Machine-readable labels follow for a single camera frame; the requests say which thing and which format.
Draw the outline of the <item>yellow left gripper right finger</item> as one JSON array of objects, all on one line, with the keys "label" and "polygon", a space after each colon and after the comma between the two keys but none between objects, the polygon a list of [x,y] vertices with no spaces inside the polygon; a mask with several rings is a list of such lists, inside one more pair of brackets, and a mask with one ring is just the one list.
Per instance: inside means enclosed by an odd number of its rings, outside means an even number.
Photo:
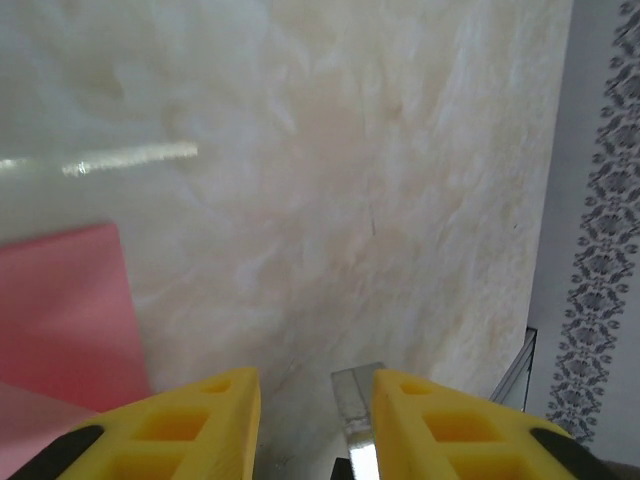
[{"label": "yellow left gripper right finger", "polygon": [[390,369],[374,374],[384,479],[605,479],[607,466],[557,425]]}]

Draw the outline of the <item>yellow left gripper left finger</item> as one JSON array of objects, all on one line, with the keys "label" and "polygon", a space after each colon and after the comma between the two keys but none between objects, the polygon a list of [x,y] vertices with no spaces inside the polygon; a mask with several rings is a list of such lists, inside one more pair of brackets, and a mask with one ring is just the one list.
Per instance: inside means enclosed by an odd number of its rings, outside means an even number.
[{"label": "yellow left gripper left finger", "polygon": [[40,479],[248,479],[260,417],[239,368],[110,410],[45,451]]}]

